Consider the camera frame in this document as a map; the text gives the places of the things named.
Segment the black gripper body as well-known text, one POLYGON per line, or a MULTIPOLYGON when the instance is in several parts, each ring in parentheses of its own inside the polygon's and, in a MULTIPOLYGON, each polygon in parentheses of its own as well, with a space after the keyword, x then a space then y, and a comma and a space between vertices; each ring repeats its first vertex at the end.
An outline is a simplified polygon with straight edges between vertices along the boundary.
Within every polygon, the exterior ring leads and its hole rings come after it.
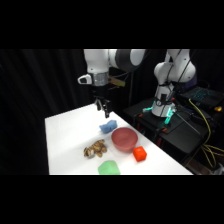
POLYGON ((95 98, 106 99, 108 97, 108 86, 93 86, 93 95, 95 98))

